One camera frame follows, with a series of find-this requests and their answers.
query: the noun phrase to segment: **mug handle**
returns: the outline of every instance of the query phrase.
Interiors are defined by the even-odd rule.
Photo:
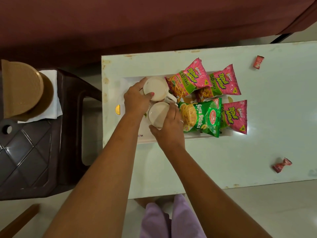
[[[174,95],[167,93],[166,98],[164,99],[164,102],[170,103],[171,101],[173,101],[174,103],[177,103],[177,98]]]

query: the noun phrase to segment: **floor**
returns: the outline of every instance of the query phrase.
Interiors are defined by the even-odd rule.
[[[242,40],[235,45],[267,44],[276,36]],[[317,40],[317,23],[303,32],[295,33],[283,42]],[[68,69],[101,89],[100,65]],[[83,109],[84,164],[91,164],[102,149],[101,104],[86,99]],[[225,192],[248,212],[274,238],[317,236],[317,180],[227,189]],[[54,215],[70,194],[41,199],[0,201],[0,230],[20,215],[31,204],[41,203],[41,211],[15,237],[41,237]],[[171,206],[166,207],[169,214]],[[144,209],[134,200],[128,200],[122,237],[138,237]]]

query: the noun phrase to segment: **snack packet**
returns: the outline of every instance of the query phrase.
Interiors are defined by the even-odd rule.
[[[182,97],[195,90],[211,86],[210,78],[199,58],[196,58],[184,71],[165,79],[173,95],[177,98],[177,103]]]
[[[222,104],[220,128],[229,126],[246,135],[247,125],[247,100]]]
[[[201,103],[178,104],[184,133],[200,130],[203,133],[219,137],[221,98]]]
[[[241,95],[233,65],[230,64],[224,70],[209,75],[211,87],[204,87],[196,91],[198,102],[205,98],[212,98],[223,94]]]

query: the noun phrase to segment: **green snack packet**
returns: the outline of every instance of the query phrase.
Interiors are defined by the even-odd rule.
[[[180,102],[178,107],[184,122],[184,133],[200,130],[219,137],[221,98],[191,104]]]

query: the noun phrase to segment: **table top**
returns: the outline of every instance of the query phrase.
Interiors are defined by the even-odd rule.
[[[264,56],[259,70],[252,67]],[[205,70],[233,63],[240,96],[248,100],[248,134],[186,140],[186,149],[222,188],[317,179],[317,41],[102,56],[103,142],[119,122],[120,79],[175,74],[196,58]],[[279,174],[271,166],[293,162]],[[157,143],[138,144],[129,199],[184,193]]]

